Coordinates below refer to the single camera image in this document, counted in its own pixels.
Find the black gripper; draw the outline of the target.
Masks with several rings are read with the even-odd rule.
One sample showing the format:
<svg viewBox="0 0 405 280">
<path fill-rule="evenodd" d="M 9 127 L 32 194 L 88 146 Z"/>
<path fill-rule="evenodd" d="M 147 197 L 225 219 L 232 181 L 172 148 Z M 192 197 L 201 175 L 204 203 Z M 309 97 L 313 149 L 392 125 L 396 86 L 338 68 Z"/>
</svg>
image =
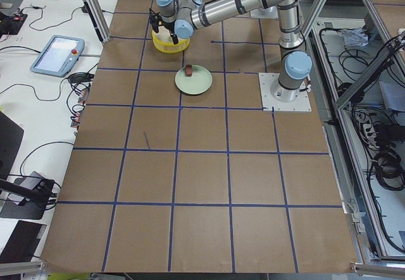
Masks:
<svg viewBox="0 0 405 280">
<path fill-rule="evenodd" d="M 161 26 L 161 17 L 159 13 L 154 11 L 149 12 L 149 23 L 155 33 L 159 33 L 159 28 Z"/>
</svg>

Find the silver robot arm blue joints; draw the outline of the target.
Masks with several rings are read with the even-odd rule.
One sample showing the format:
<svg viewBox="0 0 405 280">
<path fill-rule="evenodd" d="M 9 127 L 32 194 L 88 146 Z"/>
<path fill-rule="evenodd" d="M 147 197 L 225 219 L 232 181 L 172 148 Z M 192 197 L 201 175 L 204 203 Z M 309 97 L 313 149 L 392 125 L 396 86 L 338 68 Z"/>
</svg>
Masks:
<svg viewBox="0 0 405 280">
<path fill-rule="evenodd" d="M 278 20 L 278 40 L 282 67 L 278 82 L 286 90 L 296 90 L 309 76 L 313 62 L 305 51 L 299 0 L 156 0 L 161 27 L 175 44 L 189 39 L 196 30 L 249 13 L 253 18 Z"/>
</svg>

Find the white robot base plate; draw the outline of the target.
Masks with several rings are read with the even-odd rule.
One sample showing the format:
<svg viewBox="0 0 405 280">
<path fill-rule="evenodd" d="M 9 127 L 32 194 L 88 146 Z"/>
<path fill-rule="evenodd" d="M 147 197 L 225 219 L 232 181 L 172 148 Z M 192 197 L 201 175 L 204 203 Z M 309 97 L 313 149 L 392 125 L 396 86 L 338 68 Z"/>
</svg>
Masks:
<svg viewBox="0 0 405 280">
<path fill-rule="evenodd" d="M 296 90 L 286 90 L 278 82 L 278 73 L 258 73 L 264 111 L 308 113 L 312 111 L 304 82 Z"/>
</svg>

